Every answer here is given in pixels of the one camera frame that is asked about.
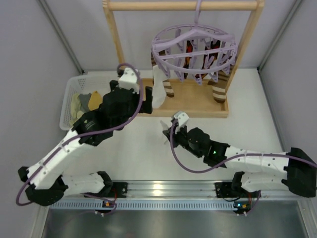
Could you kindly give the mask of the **white sock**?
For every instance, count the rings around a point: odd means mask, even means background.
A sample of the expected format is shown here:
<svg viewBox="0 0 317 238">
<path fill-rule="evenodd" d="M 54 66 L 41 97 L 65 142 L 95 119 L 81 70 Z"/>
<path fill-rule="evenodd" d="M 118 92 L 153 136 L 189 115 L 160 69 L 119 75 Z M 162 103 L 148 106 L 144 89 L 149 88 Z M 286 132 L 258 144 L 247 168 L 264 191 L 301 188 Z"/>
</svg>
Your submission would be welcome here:
<svg viewBox="0 0 317 238">
<path fill-rule="evenodd" d="M 167 79 L 158 65 L 153 67 L 153 101 L 152 107 L 158 109 L 165 101 L 166 91 L 163 82 Z"/>
</svg>

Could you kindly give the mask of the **purple round clip hanger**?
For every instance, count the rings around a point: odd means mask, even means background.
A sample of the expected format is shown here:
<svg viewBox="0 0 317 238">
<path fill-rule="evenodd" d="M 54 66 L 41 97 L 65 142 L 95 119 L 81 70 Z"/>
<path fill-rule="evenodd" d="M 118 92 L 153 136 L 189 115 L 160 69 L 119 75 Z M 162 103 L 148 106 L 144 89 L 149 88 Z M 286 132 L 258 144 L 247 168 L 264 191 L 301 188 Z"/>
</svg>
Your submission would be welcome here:
<svg viewBox="0 0 317 238">
<path fill-rule="evenodd" d="M 235 65 L 237 55 L 237 44 L 235 36 L 221 29 L 203 25 L 199 23 L 202 1 L 196 2 L 195 18 L 192 24 L 179 24 L 167 27 L 160 31 L 152 40 L 151 53 L 154 55 L 156 63 L 165 75 L 170 78 L 170 73 L 175 72 L 180 81 L 184 81 L 187 76 L 207 73 L 207 76 L 218 81 L 217 76 L 213 74 L 222 70 L 226 74 L 230 71 L 230 65 Z M 186 53 L 188 40 L 193 40 L 196 50 L 192 53 Z M 205 50 L 205 44 L 212 40 L 220 40 L 220 48 L 214 50 Z M 209 55 L 218 52 L 217 61 L 214 61 L 209 69 L 201 69 L 203 55 Z M 183 68 L 187 56 L 196 56 L 196 65 L 192 69 Z"/>
</svg>

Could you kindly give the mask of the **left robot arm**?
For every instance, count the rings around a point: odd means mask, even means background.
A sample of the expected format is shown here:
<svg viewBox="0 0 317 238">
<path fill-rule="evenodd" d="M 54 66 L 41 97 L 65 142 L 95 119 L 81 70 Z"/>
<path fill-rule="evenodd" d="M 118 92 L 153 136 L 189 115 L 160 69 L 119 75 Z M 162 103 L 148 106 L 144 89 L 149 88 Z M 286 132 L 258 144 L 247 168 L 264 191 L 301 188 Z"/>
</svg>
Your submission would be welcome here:
<svg viewBox="0 0 317 238">
<path fill-rule="evenodd" d="M 97 109 L 84 113 L 64 139 L 49 154 L 30 167 L 21 167 L 19 177 L 29 203 L 50 206 L 63 197 L 84 194 L 104 198 L 111 192 L 113 182 L 105 171 L 88 175 L 67 176 L 65 169 L 85 152 L 97 147 L 122 130 L 139 113 L 153 112 L 153 89 L 140 94 L 133 88 L 125 89 L 112 80 L 110 92 L 103 96 Z"/>
</svg>

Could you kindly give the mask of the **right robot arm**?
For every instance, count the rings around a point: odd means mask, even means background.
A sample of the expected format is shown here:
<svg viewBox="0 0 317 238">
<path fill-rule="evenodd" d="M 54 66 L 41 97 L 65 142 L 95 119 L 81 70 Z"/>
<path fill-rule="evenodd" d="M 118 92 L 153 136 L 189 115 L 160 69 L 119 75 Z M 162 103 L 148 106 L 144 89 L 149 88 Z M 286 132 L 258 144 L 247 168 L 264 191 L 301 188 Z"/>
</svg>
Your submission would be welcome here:
<svg viewBox="0 0 317 238">
<path fill-rule="evenodd" d="M 317 164 L 300 148 L 279 153 L 254 152 L 211 140 L 198 127 L 188 130 L 177 119 L 171 120 L 171 126 L 164 122 L 161 125 L 173 154 L 181 146 L 208 166 L 199 171 L 201 174 L 218 168 L 234 171 L 231 188 L 235 192 L 288 190 L 305 198 L 317 195 Z"/>
</svg>

